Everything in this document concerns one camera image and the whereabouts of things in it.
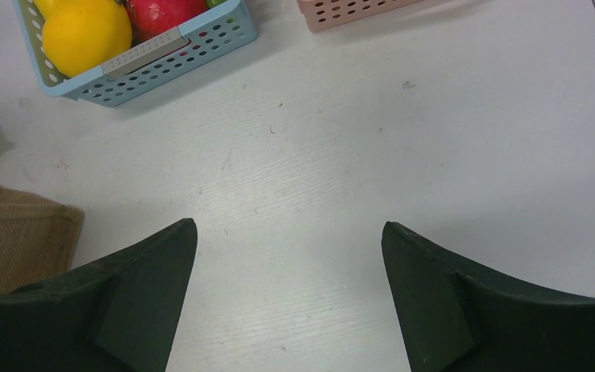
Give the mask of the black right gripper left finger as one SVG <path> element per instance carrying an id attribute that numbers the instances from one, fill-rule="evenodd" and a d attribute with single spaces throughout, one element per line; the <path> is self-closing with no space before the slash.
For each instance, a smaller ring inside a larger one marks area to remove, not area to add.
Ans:
<path id="1" fill-rule="evenodd" d="M 181 219 L 98 260 L 0 294 L 0 371 L 163 371 L 197 255 Z"/>

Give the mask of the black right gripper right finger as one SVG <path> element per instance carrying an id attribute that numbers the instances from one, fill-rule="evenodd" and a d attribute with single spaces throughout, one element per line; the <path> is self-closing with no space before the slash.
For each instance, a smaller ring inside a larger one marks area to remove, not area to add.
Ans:
<path id="1" fill-rule="evenodd" d="M 506 275 L 396 222 L 381 248 L 413 371 L 595 371 L 595 298 Z"/>

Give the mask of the brown jute tote bag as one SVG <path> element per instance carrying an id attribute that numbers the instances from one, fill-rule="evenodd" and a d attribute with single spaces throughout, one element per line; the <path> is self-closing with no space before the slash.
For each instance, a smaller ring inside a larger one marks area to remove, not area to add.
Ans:
<path id="1" fill-rule="evenodd" d="M 0 293 L 70 269 L 84 212 L 0 186 Z"/>

